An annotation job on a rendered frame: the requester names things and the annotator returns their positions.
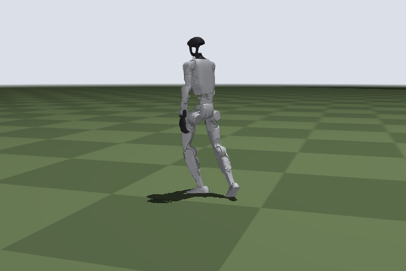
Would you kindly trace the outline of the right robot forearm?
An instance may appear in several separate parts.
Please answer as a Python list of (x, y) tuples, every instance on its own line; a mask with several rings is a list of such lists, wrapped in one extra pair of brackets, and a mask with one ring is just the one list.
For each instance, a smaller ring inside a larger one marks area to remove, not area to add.
[(209, 99), (210, 104), (213, 104), (214, 94), (215, 94), (215, 89), (213, 90), (213, 93), (207, 94), (207, 99)]

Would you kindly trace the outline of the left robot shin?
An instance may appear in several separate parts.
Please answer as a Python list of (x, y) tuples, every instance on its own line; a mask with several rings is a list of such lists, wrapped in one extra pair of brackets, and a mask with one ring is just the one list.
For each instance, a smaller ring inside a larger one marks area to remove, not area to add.
[(200, 188), (200, 187), (204, 186), (201, 175), (200, 175), (199, 159), (198, 159), (198, 157), (194, 156), (193, 150), (186, 149), (185, 153), (183, 153), (183, 157), (185, 159), (189, 172), (191, 173), (195, 183), (197, 184), (197, 187)]

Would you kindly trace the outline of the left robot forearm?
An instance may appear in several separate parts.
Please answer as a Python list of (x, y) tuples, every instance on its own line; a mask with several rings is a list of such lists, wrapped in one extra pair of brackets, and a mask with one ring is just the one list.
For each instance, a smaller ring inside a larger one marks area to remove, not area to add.
[(190, 98), (190, 96), (188, 94), (188, 86), (183, 85), (181, 87), (181, 103), (180, 103), (180, 109), (179, 109), (179, 114), (181, 116), (183, 115), (183, 110), (187, 111), (189, 98)]

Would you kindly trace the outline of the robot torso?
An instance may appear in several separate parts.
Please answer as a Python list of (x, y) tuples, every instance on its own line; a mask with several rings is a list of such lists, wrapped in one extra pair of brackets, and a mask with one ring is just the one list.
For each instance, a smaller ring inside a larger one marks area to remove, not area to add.
[[(213, 104), (209, 103), (206, 94), (213, 93), (214, 80), (213, 80), (213, 68), (209, 59), (198, 59), (192, 57), (191, 61), (195, 61), (195, 68), (192, 71), (192, 90), (194, 95), (202, 95), (197, 97), (199, 104), (195, 106), (195, 109), (202, 111), (201, 119), (212, 118), (213, 116)], [(189, 61), (190, 62), (190, 61)]]

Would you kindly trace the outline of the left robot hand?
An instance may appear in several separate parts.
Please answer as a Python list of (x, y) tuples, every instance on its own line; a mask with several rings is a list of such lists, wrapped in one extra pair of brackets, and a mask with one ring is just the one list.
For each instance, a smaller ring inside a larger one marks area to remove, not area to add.
[(187, 130), (187, 127), (186, 127), (186, 120), (185, 120), (185, 117), (187, 116), (187, 111), (186, 110), (183, 110), (183, 115), (181, 116), (181, 115), (179, 115), (179, 117), (180, 117), (180, 130), (183, 132), (183, 133), (188, 133), (189, 131)]

